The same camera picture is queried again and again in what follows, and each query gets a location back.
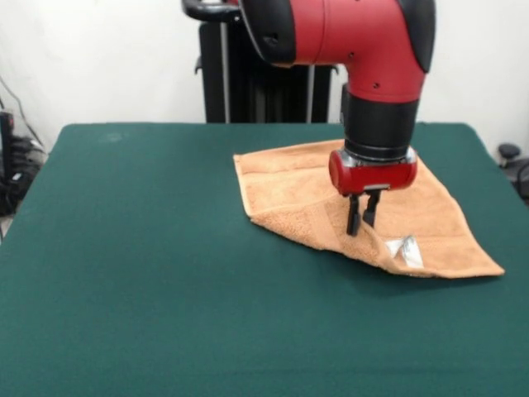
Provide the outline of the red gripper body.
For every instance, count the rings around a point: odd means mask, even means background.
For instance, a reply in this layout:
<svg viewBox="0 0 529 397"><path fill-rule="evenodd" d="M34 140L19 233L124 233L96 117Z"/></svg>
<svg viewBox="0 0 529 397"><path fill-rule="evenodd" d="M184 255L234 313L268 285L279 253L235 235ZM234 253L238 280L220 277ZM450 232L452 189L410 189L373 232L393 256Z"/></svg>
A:
<svg viewBox="0 0 529 397"><path fill-rule="evenodd" d="M413 148L408 148L401 160L388 163L364 161L340 148L330 154L328 162L331 183L343 196L405 189L415 180L417 166L417 153Z"/></svg>

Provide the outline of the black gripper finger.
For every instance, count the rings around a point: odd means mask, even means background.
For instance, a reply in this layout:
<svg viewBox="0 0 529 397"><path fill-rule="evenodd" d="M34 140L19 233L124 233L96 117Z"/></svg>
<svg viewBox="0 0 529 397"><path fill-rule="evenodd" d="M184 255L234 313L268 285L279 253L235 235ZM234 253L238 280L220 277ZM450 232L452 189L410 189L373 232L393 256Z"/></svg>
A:
<svg viewBox="0 0 529 397"><path fill-rule="evenodd" d="M367 192L369 198L367 207L363 213L363 221L369 226L374 227L376 210L380 200L380 191L372 190Z"/></svg>
<svg viewBox="0 0 529 397"><path fill-rule="evenodd" d="M359 196L349 196L349 212L347 218L346 233L349 236L356 236L360 227L360 214L359 214Z"/></svg>

